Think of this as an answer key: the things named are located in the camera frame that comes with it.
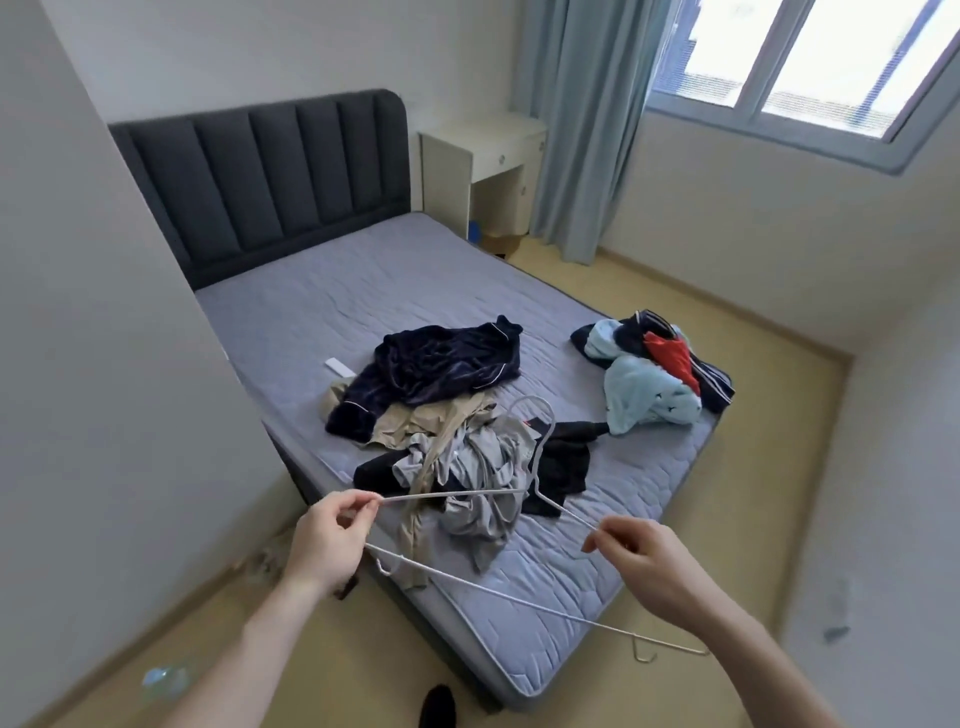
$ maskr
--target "floor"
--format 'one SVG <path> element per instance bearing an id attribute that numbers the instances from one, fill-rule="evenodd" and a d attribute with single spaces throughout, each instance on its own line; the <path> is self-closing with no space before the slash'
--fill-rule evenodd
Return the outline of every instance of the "floor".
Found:
<path id="1" fill-rule="evenodd" d="M 666 521 L 725 589 L 776 627 L 845 365 L 603 256 L 591 267 L 567 264 L 555 249 L 525 239 L 511 262 L 617 318 L 638 307 L 656 310 L 684 329 L 697 353 L 732 375 L 733 406 L 671 503 Z M 138 688 L 145 669 L 180 663 L 184 654 L 189 665 L 208 664 L 254 602 L 249 585 L 229 584 L 56 726 L 156 725 L 162 706 L 145 707 Z M 605 620 L 689 640 L 645 615 L 626 594 Z M 662 652 L 655 664 L 642 666 L 629 643 L 597 630 L 534 713 L 486 716 L 367 579 L 346 601 L 326 601 L 318 608 L 265 726 L 412 728 L 423 696 L 441 682 L 453 688 L 460 725 L 467 727 L 744 724 L 736 695 L 712 658 Z"/>

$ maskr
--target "mattress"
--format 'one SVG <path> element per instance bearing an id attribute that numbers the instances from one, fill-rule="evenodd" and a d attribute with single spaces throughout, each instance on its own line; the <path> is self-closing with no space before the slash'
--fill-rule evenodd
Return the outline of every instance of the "mattress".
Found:
<path id="1" fill-rule="evenodd" d="M 470 327 L 504 314 L 524 327 L 521 376 L 492 390 L 498 401 L 540 395 L 558 421 L 605 418 L 604 372 L 568 341 L 571 331 L 601 315 L 420 213 L 223 280 L 197 298 L 271 434 L 322 493 L 348 487 L 356 466 L 378 454 L 324 431 L 318 404 L 336 378 L 324 362 L 335 357 L 359 372 L 390 332 Z M 521 414 L 539 413 L 530 405 Z M 567 506 L 589 522 L 614 513 L 658 519 L 715 425 L 716 416 L 705 411 L 691 426 L 645 425 L 623 437 L 602 437 L 592 451 L 586 492 L 569 497 Z M 399 511 L 381 509 L 373 543 L 394 546 Z M 602 556 L 580 551 L 586 535 L 569 516 L 521 516 L 490 569 L 478 574 L 428 519 L 436 566 L 596 620 L 622 582 Z M 589 630 L 442 579 L 407 594 L 515 710 L 531 707 Z"/>

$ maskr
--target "white nightstand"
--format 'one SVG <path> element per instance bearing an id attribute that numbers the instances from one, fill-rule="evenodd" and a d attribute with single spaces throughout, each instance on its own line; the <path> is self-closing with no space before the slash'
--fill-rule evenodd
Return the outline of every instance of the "white nightstand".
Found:
<path id="1" fill-rule="evenodd" d="M 487 234 L 526 234 L 546 145 L 543 122 L 507 112 L 420 137 L 424 212 L 463 238 L 468 220 Z"/>

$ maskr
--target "white hanger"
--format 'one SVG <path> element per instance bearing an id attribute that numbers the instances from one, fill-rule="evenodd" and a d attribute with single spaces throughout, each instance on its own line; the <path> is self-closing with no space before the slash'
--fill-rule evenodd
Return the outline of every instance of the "white hanger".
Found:
<path id="1" fill-rule="evenodd" d="M 534 495 L 536 495 L 538 498 L 540 498 L 547 504 L 552 505 L 561 513 L 566 513 L 568 516 L 573 518 L 576 522 L 580 523 L 581 525 L 585 526 L 590 531 L 596 530 L 595 525 L 592 525 L 590 522 L 586 521 L 585 519 L 582 519 L 580 516 L 573 513 L 569 509 L 561 506 L 560 503 L 554 502 L 551 498 L 545 496 L 543 493 L 540 492 L 540 476 L 539 476 L 540 456 L 543 453 L 543 444 L 546 443 L 546 441 L 550 438 L 550 435 L 553 434 L 553 430 L 555 429 L 557 424 L 557 418 L 554 415 L 553 407 L 550 406 L 550 402 L 545 400 L 543 397 L 537 397 L 536 395 L 524 395 L 514 400 L 513 404 L 511 404 L 507 408 L 507 415 L 511 414 L 514 411 L 514 408 L 518 404 L 520 404 L 522 401 L 525 401 L 525 400 L 534 401 L 538 403 L 540 406 L 543 407 L 543 409 L 547 411 L 547 413 L 550 416 L 550 425 L 547 428 L 546 433 L 543 435 L 543 437 L 541 437 L 540 440 L 537 442 L 537 445 L 534 448 L 534 456 L 531 460 L 530 474 L 532 476 L 532 485 L 533 485 Z M 385 497 L 383 498 L 381 503 L 389 504 L 389 503 L 397 503 L 403 500 L 417 500 L 421 498 L 430 498 L 430 497 L 459 497 L 459 496 L 470 496 L 474 494 L 483 494 L 487 496 L 502 496 L 508 493 L 526 493 L 526 492 L 527 492 L 527 489 L 525 488 L 504 488 L 502 490 L 496 490 L 496 491 L 483 490 L 483 491 L 451 491 L 450 493 L 419 493 L 412 496 Z M 628 632 L 627 630 L 618 629 L 616 627 L 610 627 L 607 624 L 602 624 L 600 622 L 593 621 L 591 619 L 576 617 L 575 615 L 568 615 L 556 609 L 551 609 L 550 607 L 544 607 L 540 604 L 534 604 L 533 602 L 526 601 L 525 599 L 521 599 L 518 596 L 504 594 L 503 592 L 498 592 L 495 589 L 490 589 L 489 587 L 485 587 L 480 584 L 474 584 L 472 581 L 467 581 L 466 579 L 462 579 L 459 576 L 454 576 L 452 573 L 447 573 L 446 571 L 440 571 L 439 569 L 434 569 L 433 567 L 427 566 L 424 563 L 421 563 L 419 561 L 414 561 L 413 559 L 408 559 L 406 556 L 402 556 L 398 553 L 394 553 L 380 546 L 375 546 L 374 544 L 371 544 L 369 542 L 367 542 L 366 547 L 370 551 L 373 551 L 374 553 L 379 554 L 380 556 L 387 556 L 391 559 L 396 559 L 399 563 L 406 564 L 407 566 L 411 566 L 415 569 L 426 571 L 427 573 L 432 574 L 433 576 L 437 576 L 441 579 L 446 579 L 448 581 L 455 582 L 465 587 L 470 587 L 471 589 L 475 589 L 479 592 L 483 592 L 491 596 L 496 596 L 501 599 L 506 599 L 507 601 L 513 602 L 514 604 L 519 604 L 524 607 L 529 607 L 530 609 L 536 610 L 538 612 L 543 612 L 548 615 L 553 615 L 554 617 L 559 617 L 561 619 L 569 619 L 570 621 L 575 621 L 580 624 L 588 624 L 592 627 L 605 629 L 608 632 L 613 632 L 614 634 L 622 635 L 623 637 L 629 637 L 631 638 L 631 640 L 633 640 L 633 644 L 634 644 L 634 659 L 640 663 L 643 663 L 644 665 L 649 665 L 654 660 L 656 660 L 657 653 L 655 652 L 653 656 L 649 658 L 640 657 L 636 651 L 637 642 L 656 644 L 660 647 L 666 647 L 668 649 L 673 649 L 687 655 L 697 655 L 699 657 L 707 657 L 710 654 L 710 651 L 708 649 L 695 649 L 693 647 L 684 647 L 682 644 L 669 643 L 663 640 L 657 640 L 653 637 L 638 635 L 635 632 Z M 379 556 L 375 557 L 375 561 L 376 561 L 376 567 L 380 571 L 380 573 L 384 574 L 385 576 L 393 575 L 393 573 L 390 570 L 384 568 L 382 562 L 380 561 Z"/>

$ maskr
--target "window frame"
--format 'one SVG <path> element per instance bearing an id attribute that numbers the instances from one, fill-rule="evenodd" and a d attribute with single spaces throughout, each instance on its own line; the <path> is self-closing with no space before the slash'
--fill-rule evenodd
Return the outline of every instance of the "window frame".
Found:
<path id="1" fill-rule="evenodd" d="M 683 0 L 674 0 L 666 32 L 660 41 L 661 56 L 681 2 Z M 763 113 L 763 104 L 815 2 L 783 0 L 734 107 L 656 91 L 651 85 L 647 108 L 710 127 L 854 162 L 886 174 L 901 174 L 960 97 L 960 33 L 953 38 L 880 139 Z"/>

